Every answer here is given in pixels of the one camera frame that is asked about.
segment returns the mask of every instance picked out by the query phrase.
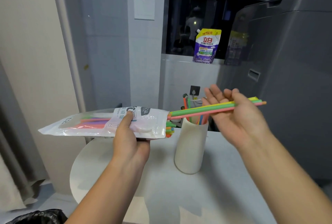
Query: left hand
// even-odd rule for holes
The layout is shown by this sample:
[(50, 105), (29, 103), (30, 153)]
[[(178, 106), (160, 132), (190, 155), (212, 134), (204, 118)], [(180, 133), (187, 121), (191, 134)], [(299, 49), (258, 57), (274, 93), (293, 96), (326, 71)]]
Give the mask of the left hand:
[(150, 141), (136, 139), (134, 132), (129, 128), (132, 117), (132, 112), (127, 111), (117, 128), (113, 140), (112, 160), (143, 170), (150, 155)]

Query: light switch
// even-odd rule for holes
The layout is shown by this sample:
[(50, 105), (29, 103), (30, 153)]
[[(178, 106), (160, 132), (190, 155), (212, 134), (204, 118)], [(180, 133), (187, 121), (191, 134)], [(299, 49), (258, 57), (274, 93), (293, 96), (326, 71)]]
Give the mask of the light switch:
[(134, 17), (154, 20), (154, 0), (134, 0)]

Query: right hand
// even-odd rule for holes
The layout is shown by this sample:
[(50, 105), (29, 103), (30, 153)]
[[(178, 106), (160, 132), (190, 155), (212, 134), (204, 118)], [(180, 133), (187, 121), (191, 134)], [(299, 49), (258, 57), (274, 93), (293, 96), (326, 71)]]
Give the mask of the right hand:
[(206, 99), (203, 106), (235, 101), (234, 110), (211, 114), (222, 135), (238, 150), (250, 143), (258, 143), (272, 135), (263, 114), (247, 97), (239, 92), (225, 89), (221, 92), (217, 85), (205, 88)]

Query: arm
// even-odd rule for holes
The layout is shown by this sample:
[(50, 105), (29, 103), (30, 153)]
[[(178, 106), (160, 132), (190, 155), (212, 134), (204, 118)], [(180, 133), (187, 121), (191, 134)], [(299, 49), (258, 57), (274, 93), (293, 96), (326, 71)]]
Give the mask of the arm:
[(205, 89), (203, 105), (234, 100), (234, 111), (212, 117), (239, 151), (278, 224), (332, 223), (332, 203), (273, 136), (259, 111), (239, 93), (216, 85)]
[(129, 129), (131, 121), (128, 111), (113, 140), (112, 160), (66, 223), (122, 223), (150, 153), (150, 143), (137, 141)]

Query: gray curtain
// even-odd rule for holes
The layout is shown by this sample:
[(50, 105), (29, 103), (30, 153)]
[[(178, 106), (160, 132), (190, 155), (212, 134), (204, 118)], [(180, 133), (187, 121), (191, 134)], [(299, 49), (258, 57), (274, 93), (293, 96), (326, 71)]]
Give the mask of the gray curtain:
[(0, 210), (22, 208), (22, 202), (13, 202), (9, 206), (3, 205), (2, 201), (6, 197), (7, 200), (15, 201), (13, 197), (18, 196), (17, 192), (21, 201), (32, 197), (34, 193), (31, 185), (47, 177), (42, 159), (0, 62)]

